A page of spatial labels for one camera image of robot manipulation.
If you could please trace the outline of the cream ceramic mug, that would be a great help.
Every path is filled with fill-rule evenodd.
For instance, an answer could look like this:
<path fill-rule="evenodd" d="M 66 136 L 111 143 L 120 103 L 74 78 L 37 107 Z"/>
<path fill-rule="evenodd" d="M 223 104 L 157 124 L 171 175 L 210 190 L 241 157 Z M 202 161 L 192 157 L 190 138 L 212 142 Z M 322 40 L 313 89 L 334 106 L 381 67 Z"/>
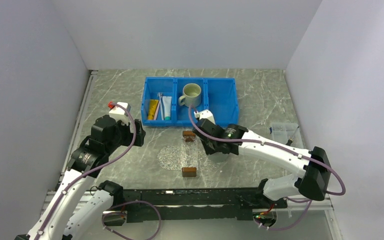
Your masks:
<path fill-rule="evenodd" d="M 180 106 L 197 108 L 202 103 L 202 88 L 196 83 L 188 83 L 182 89 L 178 98 Z"/>

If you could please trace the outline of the grey ceramic mug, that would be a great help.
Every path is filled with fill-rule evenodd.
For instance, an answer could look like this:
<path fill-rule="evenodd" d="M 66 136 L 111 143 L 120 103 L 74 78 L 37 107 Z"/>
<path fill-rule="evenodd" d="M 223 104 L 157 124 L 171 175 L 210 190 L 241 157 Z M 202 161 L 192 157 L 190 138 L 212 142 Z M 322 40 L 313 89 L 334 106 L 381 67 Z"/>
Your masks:
<path fill-rule="evenodd" d="M 216 152 L 214 154 L 208 154 L 207 157 L 211 162 L 216 163 L 216 164 L 220 164 L 220 163 L 225 162 L 228 159 L 229 154 Z"/>

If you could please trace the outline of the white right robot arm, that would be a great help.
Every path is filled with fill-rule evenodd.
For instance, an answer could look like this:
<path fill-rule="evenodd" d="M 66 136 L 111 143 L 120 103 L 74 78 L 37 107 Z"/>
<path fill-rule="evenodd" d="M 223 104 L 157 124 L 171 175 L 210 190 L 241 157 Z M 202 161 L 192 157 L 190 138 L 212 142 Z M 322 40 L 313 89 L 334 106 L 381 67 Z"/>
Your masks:
<path fill-rule="evenodd" d="M 253 157 L 275 164 L 289 172 L 278 178 L 263 179 L 255 194 L 256 203 L 269 207 L 282 198 L 302 195 L 313 201 L 322 201 L 327 194 L 330 164 L 323 149 L 313 150 L 280 144 L 262 137 L 246 127 L 229 124 L 222 128 L 202 118 L 193 132 L 201 139 L 209 155 L 221 153 Z"/>

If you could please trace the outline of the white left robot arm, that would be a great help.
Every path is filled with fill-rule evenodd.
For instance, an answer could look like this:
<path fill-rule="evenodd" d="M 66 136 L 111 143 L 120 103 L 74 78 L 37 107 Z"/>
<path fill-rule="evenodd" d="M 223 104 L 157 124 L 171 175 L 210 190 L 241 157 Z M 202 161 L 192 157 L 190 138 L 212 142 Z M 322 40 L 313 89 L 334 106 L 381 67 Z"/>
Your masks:
<path fill-rule="evenodd" d="M 130 150 L 144 144 L 146 132 L 139 119 L 129 123 L 104 115 L 96 119 L 79 147 L 72 153 L 63 179 L 37 223 L 17 240 L 79 240 L 107 209 L 117 210 L 124 203 L 123 187 L 109 180 L 98 187 L 79 210 L 83 194 L 110 163 L 109 157 L 121 146 Z"/>

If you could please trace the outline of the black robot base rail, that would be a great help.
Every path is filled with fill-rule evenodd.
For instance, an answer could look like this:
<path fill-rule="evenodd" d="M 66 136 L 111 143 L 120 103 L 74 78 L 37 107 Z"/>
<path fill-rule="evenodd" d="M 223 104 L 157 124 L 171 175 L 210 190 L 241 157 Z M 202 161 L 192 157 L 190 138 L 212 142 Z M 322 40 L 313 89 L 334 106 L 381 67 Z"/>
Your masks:
<path fill-rule="evenodd" d="M 123 189 L 106 180 L 96 190 L 113 196 L 111 214 L 105 223 L 121 224 L 162 220 L 236 219 L 250 221 L 258 210 L 274 213 L 287 208 L 284 199 L 272 201 L 263 196 L 261 187 Z"/>

